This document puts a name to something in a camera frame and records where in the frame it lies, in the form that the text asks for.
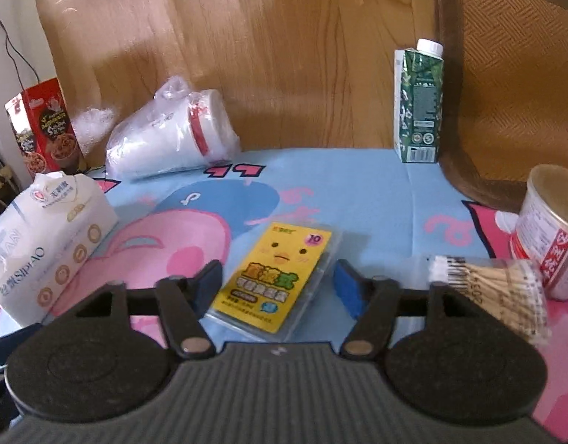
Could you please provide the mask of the white tissue pack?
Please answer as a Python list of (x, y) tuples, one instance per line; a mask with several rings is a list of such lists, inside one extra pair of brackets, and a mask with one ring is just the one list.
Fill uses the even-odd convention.
[(0, 308), (42, 322), (117, 221), (93, 178), (37, 174), (0, 215)]

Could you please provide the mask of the red snack box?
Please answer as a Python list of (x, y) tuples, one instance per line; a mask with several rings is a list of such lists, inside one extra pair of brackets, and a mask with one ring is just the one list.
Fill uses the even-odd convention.
[(5, 104), (5, 110), (32, 178), (87, 169), (56, 77), (25, 88)]

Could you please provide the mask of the yellow duck packet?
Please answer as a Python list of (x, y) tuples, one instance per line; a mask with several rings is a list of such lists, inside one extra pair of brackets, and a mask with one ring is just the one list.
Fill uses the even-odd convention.
[(290, 341), (329, 272), (341, 237), (331, 226), (270, 223), (207, 316), (255, 341)]

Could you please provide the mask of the red white can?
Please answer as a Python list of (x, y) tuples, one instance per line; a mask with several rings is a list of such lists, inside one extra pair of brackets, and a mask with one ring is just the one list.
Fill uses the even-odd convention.
[(515, 259), (538, 266), (549, 298), (568, 301), (568, 169), (532, 168), (527, 194), (510, 238)]

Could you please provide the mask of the brown wood board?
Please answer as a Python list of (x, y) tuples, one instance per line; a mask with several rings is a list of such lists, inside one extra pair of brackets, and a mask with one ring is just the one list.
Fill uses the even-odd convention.
[(124, 119), (171, 76), (222, 93), (247, 149), (390, 147), (394, 51), (434, 0), (36, 0), (72, 116)]

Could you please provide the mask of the bag of cotton swabs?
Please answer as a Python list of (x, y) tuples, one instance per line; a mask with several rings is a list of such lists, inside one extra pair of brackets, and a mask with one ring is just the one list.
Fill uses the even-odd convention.
[(542, 279), (529, 260), (415, 256), (404, 264), (410, 285), (451, 287), (534, 346), (551, 331)]

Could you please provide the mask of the bagged white paper cups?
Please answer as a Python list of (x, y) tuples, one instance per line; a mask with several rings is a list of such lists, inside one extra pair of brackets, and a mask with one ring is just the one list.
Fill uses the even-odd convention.
[(105, 148), (106, 170), (124, 181), (190, 171), (231, 161), (240, 140), (224, 99), (171, 77), (153, 99), (115, 126)]

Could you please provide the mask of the green drink carton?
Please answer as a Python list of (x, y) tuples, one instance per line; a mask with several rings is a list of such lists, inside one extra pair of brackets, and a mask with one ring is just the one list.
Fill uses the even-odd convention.
[(425, 38), (394, 51), (394, 150), (404, 164), (435, 164), (442, 128), (444, 47)]

